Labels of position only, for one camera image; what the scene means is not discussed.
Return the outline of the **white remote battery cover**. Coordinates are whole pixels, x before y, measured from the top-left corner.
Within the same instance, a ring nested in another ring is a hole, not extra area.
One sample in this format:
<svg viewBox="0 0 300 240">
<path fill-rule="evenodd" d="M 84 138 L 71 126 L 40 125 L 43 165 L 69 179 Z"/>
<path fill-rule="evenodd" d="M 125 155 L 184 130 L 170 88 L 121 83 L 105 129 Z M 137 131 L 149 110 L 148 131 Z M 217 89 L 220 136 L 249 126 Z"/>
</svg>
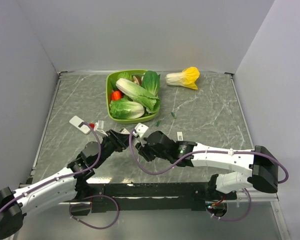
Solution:
<svg viewBox="0 0 300 240">
<path fill-rule="evenodd" d="M 183 133 L 181 131 L 177 132 L 177 140 L 178 141 L 183 141 L 184 140 L 184 136 L 183 136 Z"/>
</svg>

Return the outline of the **slim white remote control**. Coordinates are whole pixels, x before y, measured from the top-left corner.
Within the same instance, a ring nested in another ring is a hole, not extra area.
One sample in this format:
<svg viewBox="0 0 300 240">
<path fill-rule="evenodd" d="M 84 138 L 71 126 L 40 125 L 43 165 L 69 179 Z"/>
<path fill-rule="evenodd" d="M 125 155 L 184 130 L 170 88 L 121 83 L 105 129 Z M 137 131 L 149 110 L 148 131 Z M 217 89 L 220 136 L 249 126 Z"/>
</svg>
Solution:
<svg viewBox="0 0 300 240">
<path fill-rule="evenodd" d="M 124 127 L 119 131 L 119 133 L 123 135 L 130 135 L 130 132 Z"/>
</svg>

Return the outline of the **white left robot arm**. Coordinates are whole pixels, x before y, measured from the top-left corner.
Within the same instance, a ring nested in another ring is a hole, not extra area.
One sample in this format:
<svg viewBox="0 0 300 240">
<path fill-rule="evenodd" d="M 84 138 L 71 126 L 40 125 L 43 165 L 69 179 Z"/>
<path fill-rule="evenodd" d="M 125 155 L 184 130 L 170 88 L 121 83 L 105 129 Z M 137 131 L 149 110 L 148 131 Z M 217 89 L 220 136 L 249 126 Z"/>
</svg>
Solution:
<svg viewBox="0 0 300 240">
<path fill-rule="evenodd" d="M 16 190 L 9 187 L 0 190 L 0 240 L 18 232 L 25 217 L 39 214 L 59 203 L 94 199 L 87 180 L 112 153 L 128 148 L 129 137 L 130 133 L 126 130 L 109 130 L 102 139 L 87 143 L 76 159 L 52 176 Z"/>
</svg>

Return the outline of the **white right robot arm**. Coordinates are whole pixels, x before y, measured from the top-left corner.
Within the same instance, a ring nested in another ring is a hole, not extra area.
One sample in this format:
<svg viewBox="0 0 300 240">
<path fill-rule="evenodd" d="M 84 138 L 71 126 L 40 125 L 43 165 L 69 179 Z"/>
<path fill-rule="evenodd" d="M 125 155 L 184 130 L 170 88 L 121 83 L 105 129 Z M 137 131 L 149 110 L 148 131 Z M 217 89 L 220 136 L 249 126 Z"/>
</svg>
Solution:
<svg viewBox="0 0 300 240">
<path fill-rule="evenodd" d="M 167 160 L 173 167 L 212 167 L 229 170 L 216 173 L 208 182 L 208 193 L 213 199 L 244 188 L 268 194 L 278 191 L 279 164 L 264 146 L 234 150 L 207 146 L 193 141 L 173 141 L 163 132 L 148 136 L 132 133 L 131 143 L 146 161 Z"/>
</svg>

